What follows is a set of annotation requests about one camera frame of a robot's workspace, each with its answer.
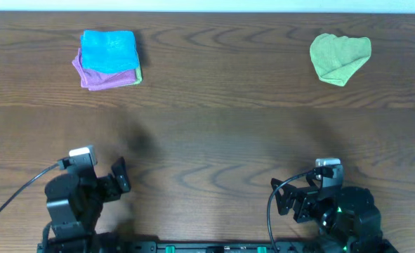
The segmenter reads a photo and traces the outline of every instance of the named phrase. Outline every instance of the blue cloth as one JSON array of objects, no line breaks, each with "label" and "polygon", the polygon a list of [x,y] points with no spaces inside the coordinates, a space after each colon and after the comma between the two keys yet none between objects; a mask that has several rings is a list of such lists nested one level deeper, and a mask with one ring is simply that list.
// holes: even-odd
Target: blue cloth
[{"label": "blue cloth", "polygon": [[106,74],[139,66],[136,38],[130,31],[84,31],[81,36],[82,67]]}]

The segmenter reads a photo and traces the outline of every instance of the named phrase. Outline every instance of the stacked cloth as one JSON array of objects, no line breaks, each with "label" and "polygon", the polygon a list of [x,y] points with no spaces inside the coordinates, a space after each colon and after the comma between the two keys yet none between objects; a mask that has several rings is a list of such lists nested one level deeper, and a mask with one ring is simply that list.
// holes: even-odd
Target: stacked cloth
[{"label": "stacked cloth", "polygon": [[81,76],[81,87],[89,91],[142,82],[136,38],[130,31],[84,31],[72,63]]}]

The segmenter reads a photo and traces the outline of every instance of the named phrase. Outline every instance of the folded towel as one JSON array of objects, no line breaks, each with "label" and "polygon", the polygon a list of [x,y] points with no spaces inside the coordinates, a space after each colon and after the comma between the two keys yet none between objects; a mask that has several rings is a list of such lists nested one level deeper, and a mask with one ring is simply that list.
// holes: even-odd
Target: folded towel
[{"label": "folded towel", "polygon": [[321,34],[310,46],[310,57],[319,79],[338,86],[345,86],[370,56],[371,41],[366,37]]},{"label": "folded towel", "polygon": [[72,64],[81,76],[81,87],[88,88],[89,91],[99,91],[119,86],[138,84],[136,70],[127,70],[115,74],[105,74],[95,70],[84,69],[81,66],[81,49],[78,50],[78,55],[72,61]]},{"label": "folded towel", "polygon": [[106,74],[139,66],[136,38],[130,31],[84,31],[81,36],[82,67]]}]

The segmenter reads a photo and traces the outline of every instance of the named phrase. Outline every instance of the purple cloth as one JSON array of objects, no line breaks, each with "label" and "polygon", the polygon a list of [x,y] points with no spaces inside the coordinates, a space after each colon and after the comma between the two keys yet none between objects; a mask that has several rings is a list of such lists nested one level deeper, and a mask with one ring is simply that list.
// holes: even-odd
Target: purple cloth
[{"label": "purple cloth", "polygon": [[100,91],[120,86],[133,84],[136,81],[136,71],[127,70],[115,74],[105,74],[95,70],[84,69],[81,64],[81,49],[72,61],[73,66],[81,76],[81,87],[88,88],[89,91]]}]

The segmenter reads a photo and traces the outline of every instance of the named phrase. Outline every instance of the white wall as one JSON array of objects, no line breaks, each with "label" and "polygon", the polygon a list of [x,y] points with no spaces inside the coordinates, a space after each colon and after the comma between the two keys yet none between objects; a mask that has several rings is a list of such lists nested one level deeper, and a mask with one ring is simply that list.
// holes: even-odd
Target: white wall
[{"label": "white wall", "polygon": [[415,0],[0,0],[0,11],[415,13]]}]

